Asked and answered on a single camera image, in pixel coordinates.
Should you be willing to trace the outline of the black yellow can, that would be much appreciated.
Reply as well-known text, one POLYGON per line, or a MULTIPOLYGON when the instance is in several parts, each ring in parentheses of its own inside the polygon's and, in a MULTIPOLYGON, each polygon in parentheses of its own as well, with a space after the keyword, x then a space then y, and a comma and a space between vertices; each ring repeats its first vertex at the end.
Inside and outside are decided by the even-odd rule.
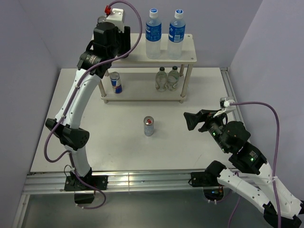
POLYGON ((103 23, 103 22, 107 22, 107 16, 106 15, 100 16, 97 19, 97 23, 103 23))

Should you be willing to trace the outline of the blue label water bottle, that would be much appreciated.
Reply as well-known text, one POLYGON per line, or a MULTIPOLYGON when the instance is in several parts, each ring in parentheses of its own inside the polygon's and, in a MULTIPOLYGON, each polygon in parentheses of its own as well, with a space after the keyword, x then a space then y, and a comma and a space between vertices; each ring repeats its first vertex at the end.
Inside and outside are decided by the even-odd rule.
POLYGON ((167 51, 169 58, 173 60, 179 59, 182 53, 182 45, 186 27, 183 14, 183 10, 175 10, 174 18, 171 20, 169 25, 167 51))
POLYGON ((157 59, 161 55, 161 29, 162 23, 159 19, 159 12, 156 8, 152 8, 149 11, 145 29, 146 55, 150 59, 157 59))

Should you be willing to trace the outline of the blue silver energy can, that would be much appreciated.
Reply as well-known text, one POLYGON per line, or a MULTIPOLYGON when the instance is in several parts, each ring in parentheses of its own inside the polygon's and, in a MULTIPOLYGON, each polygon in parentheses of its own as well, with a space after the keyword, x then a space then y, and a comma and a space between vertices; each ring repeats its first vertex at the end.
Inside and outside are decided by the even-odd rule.
POLYGON ((110 81, 115 94, 120 94, 122 92, 122 84, 120 80, 120 75, 118 72, 111 72, 110 81))

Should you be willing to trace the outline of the red tab silver can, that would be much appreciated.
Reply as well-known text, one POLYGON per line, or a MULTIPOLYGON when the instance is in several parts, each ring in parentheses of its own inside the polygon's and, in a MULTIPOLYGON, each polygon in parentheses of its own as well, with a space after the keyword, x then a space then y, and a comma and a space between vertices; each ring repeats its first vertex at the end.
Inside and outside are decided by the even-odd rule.
POLYGON ((146 136, 152 136, 154 133, 154 119, 151 116, 146 116, 143 120, 144 134, 146 136))

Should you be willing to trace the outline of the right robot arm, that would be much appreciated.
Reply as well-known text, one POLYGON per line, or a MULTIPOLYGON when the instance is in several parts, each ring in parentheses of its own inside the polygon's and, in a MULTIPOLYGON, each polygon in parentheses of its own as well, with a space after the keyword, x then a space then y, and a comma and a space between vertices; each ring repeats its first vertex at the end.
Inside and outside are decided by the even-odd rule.
POLYGON ((304 212, 304 202, 297 199, 284 184, 272 176, 272 168, 262 152, 248 142, 250 133, 240 121, 228 121, 225 113, 200 110, 196 114, 185 112, 187 128, 192 131, 197 124, 199 132, 209 132, 229 161, 255 185, 236 176, 224 164, 213 161, 205 171, 191 173, 189 184, 193 187, 224 185, 254 205, 266 222, 274 228, 298 228, 298 215, 304 212))

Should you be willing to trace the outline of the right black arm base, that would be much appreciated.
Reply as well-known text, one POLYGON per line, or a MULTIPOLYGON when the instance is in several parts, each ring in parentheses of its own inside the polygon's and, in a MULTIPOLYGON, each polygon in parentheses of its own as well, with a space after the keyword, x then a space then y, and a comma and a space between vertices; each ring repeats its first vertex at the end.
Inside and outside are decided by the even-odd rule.
POLYGON ((194 188, 202 188, 207 202, 214 203, 224 198, 223 186, 217 181, 217 178, 205 171, 192 172, 188 184, 194 188))

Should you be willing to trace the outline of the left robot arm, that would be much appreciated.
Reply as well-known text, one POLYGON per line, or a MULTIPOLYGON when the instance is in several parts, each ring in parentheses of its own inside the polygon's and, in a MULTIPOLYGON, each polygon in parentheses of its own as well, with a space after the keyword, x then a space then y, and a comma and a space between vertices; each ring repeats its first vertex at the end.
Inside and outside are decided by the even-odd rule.
POLYGON ((111 67, 112 62, 126 58, 131 51, 131 29, 123 31, 110 22, 100 22, 94 28, 93 40, 81 54, 76 76, 68 96, 55 118, 48 118, 45 126, 50 135, 56 136, 69 154, 76 175, 76 185, 86 190, 92 186, 92 171, 86 156, 89 132, 80 128, 81 118, 87 103, 111 67))

